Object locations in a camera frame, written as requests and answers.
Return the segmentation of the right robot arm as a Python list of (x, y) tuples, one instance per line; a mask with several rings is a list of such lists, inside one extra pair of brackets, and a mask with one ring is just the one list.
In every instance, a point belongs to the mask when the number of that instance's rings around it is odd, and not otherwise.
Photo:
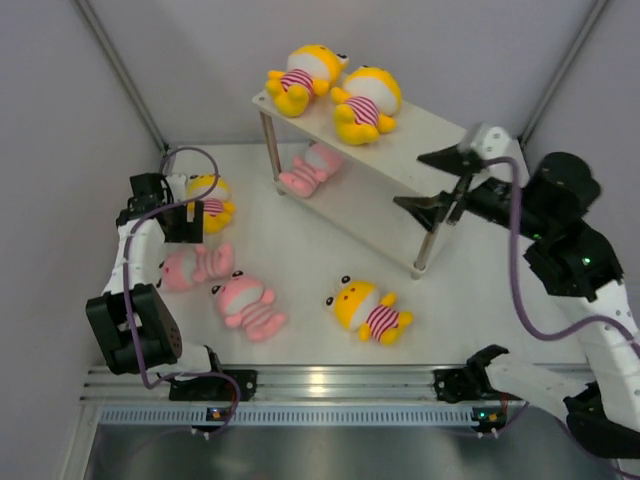
[[(435, 228), (440, 207), (507, 228), (510, 289), (521, 324), (541, 341), (576, 336), (594, 376), (590, 383), (566, 379), (490, 345), (464, 366), (438, 371), (437, 397), (448, 403), (516, 397), (553, 415), (590, 454), (637, 459), (639, 330), (615, 251), (585, 221), (601, 192), (587, 163), (553, 152), (521, 183), (490, 176), (489, 162), (471, 147), (425, 153), (419, 161), (456, 176), (455, 188), (434, 197), (399, 196), (395, 203), (427, 230)], [(521, 262), (562, 309), (568, 320), (564, 330), (535, 330), (522, 302)]]

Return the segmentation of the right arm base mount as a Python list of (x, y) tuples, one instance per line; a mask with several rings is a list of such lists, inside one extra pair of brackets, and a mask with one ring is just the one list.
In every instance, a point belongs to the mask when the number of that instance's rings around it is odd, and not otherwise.
[(497, 396), (483, 370), (471, 367), (438, 369), (433, 376), (435, 393), (440, 401), (455, 404), (492, 400)]

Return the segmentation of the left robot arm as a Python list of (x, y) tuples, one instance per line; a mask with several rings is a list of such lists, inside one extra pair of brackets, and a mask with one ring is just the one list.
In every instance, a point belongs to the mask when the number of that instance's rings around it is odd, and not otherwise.
[(118, 251), (102, 293), (85, 312), (109, 370), (115, 375), (151, 372), (192, 376), (204, 399), (219, 397), (226, 376), (205, 345), (182, 339), (160, 295), (162, 268), (172, 244), (203, 240), (203, 221), (187, 209), (185, 174), (147, 173), (130, 178), (132, 196), (116, 218)]

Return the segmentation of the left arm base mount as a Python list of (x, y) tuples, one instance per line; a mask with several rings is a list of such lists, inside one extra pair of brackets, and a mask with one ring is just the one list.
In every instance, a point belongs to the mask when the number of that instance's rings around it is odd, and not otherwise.
[[(233, 378), (240, 390), (240, 400), (251, 400), (256, 392), (258, 372), (251, 369), (224, 370), (224, 374)], [(235, 387), (227, 380), (213, 377), (198, 377), (190, 380), (171, 380), (169, 400), (176, 402), (236, 400)]]

